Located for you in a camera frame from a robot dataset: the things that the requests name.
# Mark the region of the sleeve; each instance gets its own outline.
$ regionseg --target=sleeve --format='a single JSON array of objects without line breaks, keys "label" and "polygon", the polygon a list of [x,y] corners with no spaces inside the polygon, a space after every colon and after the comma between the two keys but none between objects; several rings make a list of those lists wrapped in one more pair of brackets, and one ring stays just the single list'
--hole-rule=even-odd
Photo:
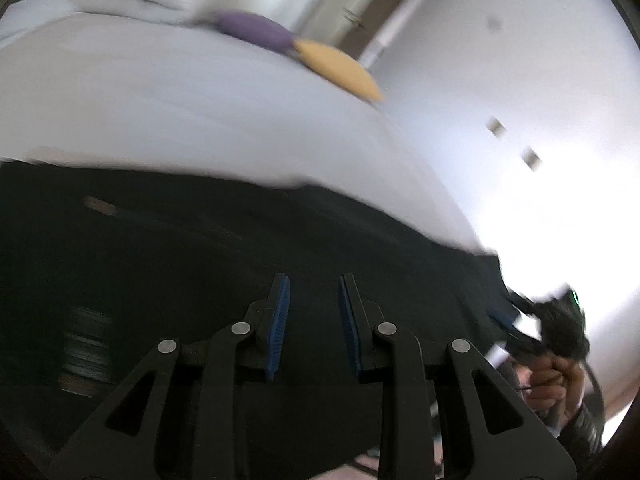
[{"label": "sleeve", "polygon": [[589,466],[591,460],[602,450],[598,430],[593,415],[583,405],[578,413],[564,427],[558,442],[574,460],[578,474]]}]

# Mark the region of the white mattress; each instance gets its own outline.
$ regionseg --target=white mattress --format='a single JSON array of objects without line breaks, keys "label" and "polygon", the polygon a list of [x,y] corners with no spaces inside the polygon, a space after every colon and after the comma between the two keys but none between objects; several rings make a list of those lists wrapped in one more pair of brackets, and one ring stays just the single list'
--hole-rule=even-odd
[{"label": "white mattress", "polygon": [[374,107],[212,30],[76,13],[0,49],[0,81],[4,158],[313,182],[479,248]]}]

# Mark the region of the purple pillow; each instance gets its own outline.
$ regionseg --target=purple pillow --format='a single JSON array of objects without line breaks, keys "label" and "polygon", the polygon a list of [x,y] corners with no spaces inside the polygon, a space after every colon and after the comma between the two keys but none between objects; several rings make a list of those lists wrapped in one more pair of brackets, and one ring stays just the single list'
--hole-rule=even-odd
[{"label": "purple pillow", "polygon": [[260,14],[222,10],[218,13],[216,28],[223,34],[276,52],[285,53],[293,48],[293,33]]}]

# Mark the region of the person's hand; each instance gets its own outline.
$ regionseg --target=person's hand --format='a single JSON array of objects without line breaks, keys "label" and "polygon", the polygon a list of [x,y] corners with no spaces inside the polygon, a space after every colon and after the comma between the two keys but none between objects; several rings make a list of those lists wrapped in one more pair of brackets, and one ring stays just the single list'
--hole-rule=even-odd
[{"label": "person's hand", "polygon": [[560,427],[564,428],[582,405],[584,370],[577,361],[558,357],[551,352],[533,357],[526,364],[531,370],[530,390],[525,394],[527,405],[535,412],[544,412],[556,402],[561,402]]}]

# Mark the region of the bed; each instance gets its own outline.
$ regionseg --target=bed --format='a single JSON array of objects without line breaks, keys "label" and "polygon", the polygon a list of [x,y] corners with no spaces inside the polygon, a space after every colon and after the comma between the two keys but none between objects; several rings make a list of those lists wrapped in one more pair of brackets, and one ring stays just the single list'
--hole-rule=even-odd
[{"label": "bed", "polygon": [[425,235],[479,245],[373,105],[207,27],[25,0],[0,22],[0,156],[321,184]]}]

